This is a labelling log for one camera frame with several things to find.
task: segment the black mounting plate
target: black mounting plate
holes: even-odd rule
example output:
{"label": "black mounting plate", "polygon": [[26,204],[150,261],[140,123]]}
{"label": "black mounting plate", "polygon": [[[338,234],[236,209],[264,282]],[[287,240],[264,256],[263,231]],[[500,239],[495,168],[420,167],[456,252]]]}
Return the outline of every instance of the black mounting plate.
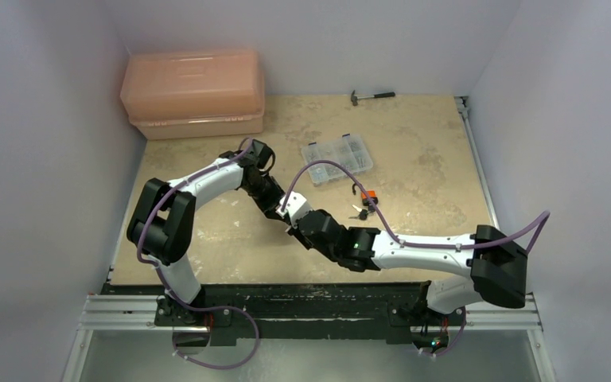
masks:
{"label": "black mounting plate", "polygon": [[[438,329],[438,318],[411,318],[393,313],[409,310],[420,294],[421,283],[339,284],[212,284],[204,285],[204,306],[231,305],[246,310],[257,322],[262,338],[385,340],[411,344],[420,335],[412,326]],[[113,286],[102,294],[163,295],[162,286]],[[155,325],[203,325],[203,316],[183,308],[174,315],[156,314]],[[186,315],[176,314],[183,311]],[[461,316],[448,316],[460,325]],[[217,310],[211,345],[234,345],[237,338],[253,338],[254,330],[242,314]]]}

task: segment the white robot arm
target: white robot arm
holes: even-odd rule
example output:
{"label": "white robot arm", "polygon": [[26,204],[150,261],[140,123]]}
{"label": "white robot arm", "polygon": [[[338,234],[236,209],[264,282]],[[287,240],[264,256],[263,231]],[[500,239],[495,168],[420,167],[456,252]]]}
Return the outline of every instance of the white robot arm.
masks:
{"label": "white robot arm", "polygon": [[[127,236],[137,243],[144,222],[162,196],[171,187],[187,181],[163,206],[167,218],[157,217],[146,232],[143,253],[158,264],[169,287],[184,302],[193,303],[201,286],[185,255],[191,241],[195,211],[202,205],[233,189],[244,189],[269,219],[289,225],[287,233],[306,248],[314,248],[333,262],[351,271],[380,271],[409,267],[444,271],[449,279],[426,282],[426,293],[418,296],[422,308],[436,314],[450,314],[470,303],[487,301],[509,308],[525,302],[525,251],[513,241],[484,250],[470,248],[505,236],[493,227],[479,226],[473,234],[459,236],[404,236],[400,242],[377,228],[346,228],[326,211],[313,210],[299,193],[287,195],[267,171],[263,171],[274,153],[264,143],[254,140],[249,155],[231,161],[237,152],[227,152],[205,169],[207,173],[190,180],[192,175],[167,183],[147,182],[130,221]],[[403,243],[445,244],[455,249],[411,248]]]}

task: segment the white wall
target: white wall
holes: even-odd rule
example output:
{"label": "white wall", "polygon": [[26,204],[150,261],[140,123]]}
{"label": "white wall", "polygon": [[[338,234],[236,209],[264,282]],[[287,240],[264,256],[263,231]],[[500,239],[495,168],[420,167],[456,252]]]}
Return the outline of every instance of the white wall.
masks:
{"label": "white wall", "polygon": [[247,46],[273,93],[468,94],[520,0],[106,0],[132,53]]}
{"label": "white wall", "polygon": [[504,230],[553,212],[529,277],[559,378],[611,380],[611,1],[524,1],[471,106]]}
{"label": "white wall", "polygon": [[60,379],[143,150],[103,7],[0,0],[0,380]]}

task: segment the orange plastic box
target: orange plastic box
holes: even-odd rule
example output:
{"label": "orange plastic box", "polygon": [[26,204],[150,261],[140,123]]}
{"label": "orange plastic box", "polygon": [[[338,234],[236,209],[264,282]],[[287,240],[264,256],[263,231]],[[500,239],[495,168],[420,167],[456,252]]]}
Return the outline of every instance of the orange plastic box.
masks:
{"label": "orange plastic box", "polygon": [[148,139],[263,129],[263,76],[249,50],[134,55],[120,98]]}

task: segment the stained work surface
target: stained work surface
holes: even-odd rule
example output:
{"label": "stained work surface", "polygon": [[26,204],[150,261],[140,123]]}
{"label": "stained work surface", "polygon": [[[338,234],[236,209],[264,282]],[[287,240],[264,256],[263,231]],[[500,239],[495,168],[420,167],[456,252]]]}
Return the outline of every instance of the stained work surface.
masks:
{"label": "stained work surface", "polygon": [[[360,101],[345,95],[277,95],[267,97],[265,129],[255,138],[270,146],[277,162],[270,172],[286,189],[303,167],[301,148],[346,133],[362,136],[374,167],[358,178],[373,189],[396,233],[448,236],[490,224],[471,150],[453,97],[399,95]],[[219,154],[235,150],[242,137],[151,141],[146,146],[128,206],[131,216],[146,181],[179,178],[209,165]],[[351,220],[352,182],[338,180],[315,187],[307,173],[295,190],[314,209],[325,209],[345,226],[382,229],[377,216]],[[135,259],[123,224],[113,284],[156,284],[150,266]],[[307,251],[284,231],[284,223],[267,220],[243,190],[229,191],[196,213],[189,261],[202,283],[373,283],[443,279],[447,274],[416,269],[351,272]]]}

